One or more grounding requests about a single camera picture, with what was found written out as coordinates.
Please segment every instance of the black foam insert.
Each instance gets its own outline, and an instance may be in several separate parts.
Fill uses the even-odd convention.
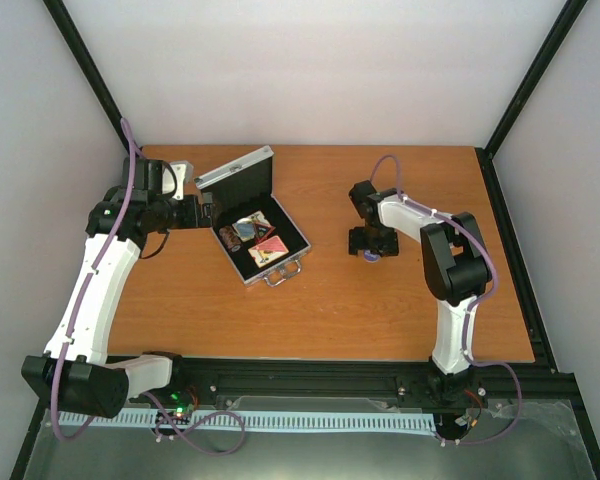
[[[276,227],[269,238],[278,235],[289,250],[289,253],[266,264],[262,268],[259,268],[249,253],[249,249],[256,244],[255,239],[242,242],[240,250],[237,252],[230,252],[222,242],[222,239],[219,238],[220,244],[225,249],[229,258],[231,258],[245,281],[274,265],[284,263],[290,256],[300,252],[308,246],[306,240],[302,237],[280,205],[278,205],[278,202],[267,194],[262,194],[248,202],[244,202],[237,207],[232,208],[231,210],[222,212],[213,227],[214,234],[219,237],[218,232],[221,228],[226,226],[232,227],[232,225],[241,218],[247,217],[258,210],[263,213],[271,225]]]
[[[211,193],[219,211],[239,207],[247,198],[271,195],[273,181],[273,157],[232,173],[209,185],[203,193]]]

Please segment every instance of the black aluminum frame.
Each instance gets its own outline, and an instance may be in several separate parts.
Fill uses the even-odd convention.
[[[120,141],[127,148],[120,128],[120,111],[62,0],[43,1]],[[587,0],[566,1],[489,142],[484,148],[477,147],[475,150],[535,358],[531,364],[512,364],[512,367],[520,379],[526,399],[571,402],[594,472],[600,479],[600,450],[580,390],[573,374],[558,372],[493,163],[498,149],[586,3]],[[112,357],[111,360],[118,361],[120,358]],[[452,406],[440,407],[419,390],[429,369],[425,362],[187,358],[183,368],[190,383],[196,386],[201,402],[215,404],[219,408],[223,408],[227,400],[243,395],[363,397],[436,414],[457,413],[468,406],[463,403],[465,400],[460,400]],[[491,398],[516,397],[509,374],[499,367],[477,369],[473,383],[474,387],[484,386]],[[44,413],[45,408],[38,405],[16,460],[12,480],[24,478]]]

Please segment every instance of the aluminum case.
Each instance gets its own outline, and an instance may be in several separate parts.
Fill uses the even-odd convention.
[[[302,271],[300,258],[311,250],[309,241],[273,194],[273,160],[273,150],[267,145],[194,179],[203,194],[213,197],[217,211],[213,234],[245,285],[262,279],[270,287],[280,285]],[[262,269],[248,252],[255,240],[243,241],[240,250],[230,252],[219,233],[258,210],[276,227],[272,235],[278,235],[289,250]]]

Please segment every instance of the case handle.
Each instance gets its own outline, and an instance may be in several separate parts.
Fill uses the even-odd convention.
[[[299,274],[302,271],[302,265],[300,264],[300,260],[295,260],[295,264],[298,268],[296,268],[292,272],[287,270],[287,265],[289,265],[288,263],[285,263],[283,266],[278,268],[276,270],[276,272],[280,275],[280,279],[277,282],[272,283],[271,280],[269,279],[269,277],[272,274],[269,274],[266,277],[264,277],[264,281],[267,282],[267,285],[269,285],[270,287],[277,287],[282,282],[289,280],[291,277],[295,277],[297,274]]]

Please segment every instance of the case lid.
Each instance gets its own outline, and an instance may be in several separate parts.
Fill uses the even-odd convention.
[[[211,170],[195,180],[202,193],[211,193],[220,212],[260,195],[273,193],[273,150],[262,147]]]

